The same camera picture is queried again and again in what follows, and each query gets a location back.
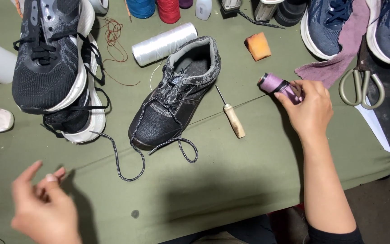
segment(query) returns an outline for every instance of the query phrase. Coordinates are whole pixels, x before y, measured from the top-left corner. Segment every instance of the hand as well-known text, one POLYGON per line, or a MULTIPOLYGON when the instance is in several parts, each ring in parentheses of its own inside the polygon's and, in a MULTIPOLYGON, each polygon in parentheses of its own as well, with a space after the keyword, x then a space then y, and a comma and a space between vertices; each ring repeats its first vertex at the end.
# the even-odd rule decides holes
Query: hand
POLYGON ((329 91, 320 81, 295 81, 305 92, 305 99, 294 105, 282 93, 276 92, 275 97, 282 103, 288 113, 290 122, 300 139, 325 136, 326 128, 333 115, 329 91))
POLYGON ((35 162, 12 183, 15 204, 12 228, 39 244, 82 243, 76 207, 58 184, 65 169, 46 175, 33 187, 31 180, 41 166, 41 161, 35 162))

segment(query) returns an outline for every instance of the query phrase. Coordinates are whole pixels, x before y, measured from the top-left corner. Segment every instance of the scissors handle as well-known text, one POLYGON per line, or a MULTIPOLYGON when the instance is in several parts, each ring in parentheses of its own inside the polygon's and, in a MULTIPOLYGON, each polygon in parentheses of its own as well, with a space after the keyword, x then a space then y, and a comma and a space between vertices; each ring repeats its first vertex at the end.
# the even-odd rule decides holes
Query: scissors handle
POLYGON ((383 100, 384 100, 384 97, 385 97, 385 91, 384 91, 384 87, 383 87, 382 81, 380 81, 379 77, 376 74, 370 75, 369 71, 365 71, 364 84, 362 86, 362 95, 364 97, 367 96, 367 93, 368 93, 368 83, 370 81, 370 76, 373 79, 374 83, 376 83, 377 88, 379 89, 379 99, 377 100, 377 103, 372 105, 372 106, 367 104, 366 99, 363 99, 362 100, 362 107, 364 107, 366 109, 378 108, 383 103, 383 100))
POLYGON ((341 80, 339 81, 339 96, 341 97, 341 99, 344 101, 345 104, 353 106, 353 107, 362 103, 362 86, 361 86, 361 79, 360 79, 360 74, 359 74, 358 70, 350 69, 341 78, 341 80), (344 92, 345 81, 347 80, 347 78, 350 76, 351 73, 353 73, 353 76, 355 78, 356 102, 354 102, 354 103, 350 102, 347 99, 347 97, 345 97, 345 92, 344 92))

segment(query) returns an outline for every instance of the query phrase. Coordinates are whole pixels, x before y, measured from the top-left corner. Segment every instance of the black sleeve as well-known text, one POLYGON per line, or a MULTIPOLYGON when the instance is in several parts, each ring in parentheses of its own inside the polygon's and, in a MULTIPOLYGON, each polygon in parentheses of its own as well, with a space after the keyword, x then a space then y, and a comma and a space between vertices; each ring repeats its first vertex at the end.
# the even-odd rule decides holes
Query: black sleeve
POLYGON ((308 225, 308 234, 311 244, 364 244, 359 228, 347 234, 333 234, 317 230, 311 225, 308 225))

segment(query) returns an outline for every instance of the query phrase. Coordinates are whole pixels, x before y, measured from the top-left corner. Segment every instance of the orange sponge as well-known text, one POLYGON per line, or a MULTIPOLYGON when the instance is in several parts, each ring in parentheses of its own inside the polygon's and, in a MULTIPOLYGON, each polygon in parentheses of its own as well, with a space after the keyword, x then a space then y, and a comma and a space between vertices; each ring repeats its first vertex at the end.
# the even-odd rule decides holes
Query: orange sponge
POLYGON ((249 36, 245 40, 245 46, 248 48, 252 58, 257 62, 260 59, 267 58, 272 55, 267 39, 263 32, 249 36))

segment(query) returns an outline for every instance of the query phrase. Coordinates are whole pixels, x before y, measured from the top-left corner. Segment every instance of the awl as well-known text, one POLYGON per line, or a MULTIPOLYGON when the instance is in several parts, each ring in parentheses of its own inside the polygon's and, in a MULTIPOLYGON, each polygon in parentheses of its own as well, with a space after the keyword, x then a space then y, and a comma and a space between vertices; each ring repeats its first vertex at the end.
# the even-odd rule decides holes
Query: awl
POLYGON ((216 86, 216 90, 218 90, 219 95, 224 102, 224 112, 228 117, 228 120, 230 121, 231 127, 233 127, 234 133, 236 133, 236 136, 238 138, 242 138, 243 136, 246 136, 245 131, 243 130, 243 126, 239 121, 239 118, 237 118, 236 113, 234 112, 233 106, 231 104, 225 102, 224 97, 222 96, 221 91, 219 91, 219 87, 216 86))

